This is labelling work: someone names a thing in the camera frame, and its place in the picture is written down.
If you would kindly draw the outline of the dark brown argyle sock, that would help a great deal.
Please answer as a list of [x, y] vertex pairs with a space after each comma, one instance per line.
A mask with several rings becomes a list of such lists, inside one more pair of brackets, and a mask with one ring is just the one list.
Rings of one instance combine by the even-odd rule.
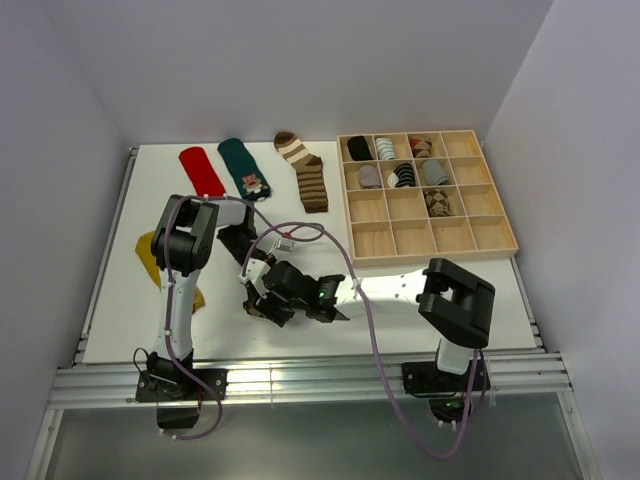
[[260, 296], [248, 298], [243, 302], [243, 308], [245, 312], [253, 317], [268, 318], [268, 315], [264, 312], [263, 307], [260, 305], [261, 300], [262, 298]]

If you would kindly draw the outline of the yellow bear sock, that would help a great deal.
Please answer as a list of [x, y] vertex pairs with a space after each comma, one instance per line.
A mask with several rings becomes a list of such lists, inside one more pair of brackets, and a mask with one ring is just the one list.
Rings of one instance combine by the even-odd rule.
[[[156, 265], [156, 258], [151, 252], [151, 243], [154, 232], [149, 231], [141, 235], [135, 247], [135, 253], [141, 261], [144, 269], [158, 289], [161, 288], [160, 269]], [[206, 305], [204, 296], [199, 288], [195, 289], [192, 312], [195, 313]]]

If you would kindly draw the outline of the light brown argyle sock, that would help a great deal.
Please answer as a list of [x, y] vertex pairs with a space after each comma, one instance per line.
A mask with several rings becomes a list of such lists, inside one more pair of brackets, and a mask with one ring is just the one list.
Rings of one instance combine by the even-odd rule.
[[424, 192], [424, 200], [430, 217], [441, 218], [452, 215], [449, 197], [443, 189], [429, 189]]

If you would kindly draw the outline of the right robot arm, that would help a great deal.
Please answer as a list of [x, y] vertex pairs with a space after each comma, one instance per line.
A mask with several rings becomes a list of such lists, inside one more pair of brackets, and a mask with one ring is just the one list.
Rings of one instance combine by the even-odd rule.
[[466, 379], [473, 354], [489, 343], [495, 287], [444, 258], [432, 259], [424, 270], [356, 279], [315, 279], [287, 261], [250, 259], [239, 279], [247, 291], [245, 310], [279, 327], [297, 312], [321, 323], [367, 313], [420, 315], [441, 336], [432, 370], [446, 390]]

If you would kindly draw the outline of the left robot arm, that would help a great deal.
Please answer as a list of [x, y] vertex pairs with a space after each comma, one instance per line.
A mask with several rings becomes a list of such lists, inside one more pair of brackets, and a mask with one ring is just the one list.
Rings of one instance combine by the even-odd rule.
[[164, 312], [150, 351], [144, 353], [146, 368], [140, 370], [135, 400], [154, 401], [222, 399], [227, 371], [193, 368], [192, 301], [201, 271], [211, 256], [214, 240], [223, 246], [238, 264], [246, 257], [251, 262], [241, 277], [247, 292], [244, 310], [282, 327], [287, 310], [276, 297], [269, 297], [260, 275], [276, 263], [275, 257], [250, 247], [257, 239], [255, 207], [249, 202], [228, 197], [206, 200], [173, 195], [152, 236], [150, 251], [160, 270], [161, 299]]

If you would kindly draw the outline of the green bear sock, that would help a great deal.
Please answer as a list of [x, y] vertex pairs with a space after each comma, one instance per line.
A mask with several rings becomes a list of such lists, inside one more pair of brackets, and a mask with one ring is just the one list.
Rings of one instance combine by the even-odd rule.
[[217, 151], [243, 199], [256, 202], [271, 196], [270, 185], [241, 140], [224, 140], [218, 145]]

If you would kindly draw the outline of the red sock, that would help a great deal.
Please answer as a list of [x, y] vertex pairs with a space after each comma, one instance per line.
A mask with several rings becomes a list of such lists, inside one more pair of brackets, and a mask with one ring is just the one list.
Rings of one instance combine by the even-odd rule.
[[198, 196], [218, 197], [226, 194], [223, 183], [202, 147], [189, 147], [178, 158]]

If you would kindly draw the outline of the brown striped sock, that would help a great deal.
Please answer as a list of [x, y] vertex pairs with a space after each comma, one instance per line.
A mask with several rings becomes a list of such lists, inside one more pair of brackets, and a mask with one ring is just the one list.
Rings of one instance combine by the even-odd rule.
[[292, 132], [278, 132], [273, 144], [276, 151], [295, 171], [299, 198], [305, 212], [326, 213], [329, 209], [329, 199], [322, 159], [311, 153]]

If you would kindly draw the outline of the rolled beige sock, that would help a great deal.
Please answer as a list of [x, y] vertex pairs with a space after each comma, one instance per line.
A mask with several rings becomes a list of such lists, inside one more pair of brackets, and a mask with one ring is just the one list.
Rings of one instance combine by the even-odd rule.
[[357, 181], [362, 189], [380, 189], [382, 187], [377, 168], [369, 164], [358, 169]]

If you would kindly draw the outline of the rolled black white sock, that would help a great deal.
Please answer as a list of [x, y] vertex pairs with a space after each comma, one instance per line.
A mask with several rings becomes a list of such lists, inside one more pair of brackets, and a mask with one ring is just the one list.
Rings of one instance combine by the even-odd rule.
[[387, 177], [390, 188], [413, 188], [417, 186], [416, 176], [411, 163], [399, 164]]

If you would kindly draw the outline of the rolled white striped sock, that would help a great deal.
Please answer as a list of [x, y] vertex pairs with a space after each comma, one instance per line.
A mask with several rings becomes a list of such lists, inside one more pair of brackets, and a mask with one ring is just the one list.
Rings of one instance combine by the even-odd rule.
[[393, 141], [389, 137], [376, 137], [375, 144], [377, 149], [378, 158], [380, 160], [393, 160], [396, 159], [395, 148]]

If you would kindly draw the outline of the wooden compartment tray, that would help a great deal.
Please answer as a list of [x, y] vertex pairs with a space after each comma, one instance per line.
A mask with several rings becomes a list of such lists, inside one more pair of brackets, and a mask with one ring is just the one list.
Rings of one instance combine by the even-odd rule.
[[355, 266], [494, 260], [518, 252], [474, 131], [341, 135], [338, 155]]

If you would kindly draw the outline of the rolled grey sock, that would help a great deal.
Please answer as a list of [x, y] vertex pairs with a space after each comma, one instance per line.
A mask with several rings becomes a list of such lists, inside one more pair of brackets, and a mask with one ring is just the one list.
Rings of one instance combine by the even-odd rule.
[[449, 184], [447, 172], [435, 159], [429, 159], [423, 163], [422, 175], [426, 186], [441, 186]]

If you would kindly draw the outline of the rolled orange argyle sock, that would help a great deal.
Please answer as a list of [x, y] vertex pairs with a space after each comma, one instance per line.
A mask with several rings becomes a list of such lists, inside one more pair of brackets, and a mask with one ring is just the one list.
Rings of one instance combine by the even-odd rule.
[[432, 142], [424, 138], [412, 136], [409, 138], [411, 152], [414, 158], [431, 158]]

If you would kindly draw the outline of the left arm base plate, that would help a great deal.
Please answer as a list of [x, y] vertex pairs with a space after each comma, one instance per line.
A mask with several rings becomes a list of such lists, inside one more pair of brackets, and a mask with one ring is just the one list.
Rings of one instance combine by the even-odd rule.
[[227, 376], [229, 371], [220, 368], [198, 369], [194, 375], [206, 384], [213, 393], [210, 393], [202, 385], [191, 381], [185, 393], [169, 393], [162, 387], [159, 379], [154, 379], [144, 370], [138, 379], [135, 393], [135, 401], [138, 403], [176, 402], [176, 401], [213, 401], [216, 398], [223, 400], [226, 395]]

